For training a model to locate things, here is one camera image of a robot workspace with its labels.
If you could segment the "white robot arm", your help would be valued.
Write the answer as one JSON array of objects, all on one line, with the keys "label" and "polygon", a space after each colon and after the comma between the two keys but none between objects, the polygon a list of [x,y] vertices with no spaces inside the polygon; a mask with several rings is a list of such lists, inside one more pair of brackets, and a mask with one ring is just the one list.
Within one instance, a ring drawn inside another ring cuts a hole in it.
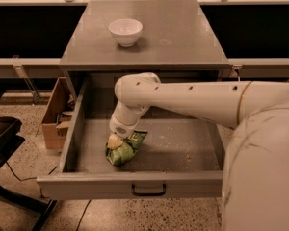
[{"label": "white robot arm", "polygon": [[289,83],[163,83],[142,73],[119,78],[115,95],[110,129],[122,138],[151,106],[233,129],[222,231],[289,231]]}]

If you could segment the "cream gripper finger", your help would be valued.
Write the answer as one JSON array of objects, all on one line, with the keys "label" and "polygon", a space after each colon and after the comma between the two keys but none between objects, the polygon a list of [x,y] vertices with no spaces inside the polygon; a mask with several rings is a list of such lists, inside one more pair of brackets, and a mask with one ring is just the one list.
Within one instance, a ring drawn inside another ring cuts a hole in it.
[{"label": "cream gripper finger", "polygon": [[107,141],[107,147],[109,149],[118,149],[123,144],[123,138],[118,136],[117,134],[111,134]]}]

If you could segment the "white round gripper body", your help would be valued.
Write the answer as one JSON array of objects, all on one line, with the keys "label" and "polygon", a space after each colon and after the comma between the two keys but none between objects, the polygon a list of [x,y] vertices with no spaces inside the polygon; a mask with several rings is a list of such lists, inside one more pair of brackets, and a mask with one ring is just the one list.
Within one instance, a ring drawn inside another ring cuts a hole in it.
[{"label": "white round gripper body", "polygon": [[117,118],[112,115],[109,124],[110,130],[113,134],[117,134],[121,138],[129,137],[135,130],[136,125],[126,125],[118,121]]}]

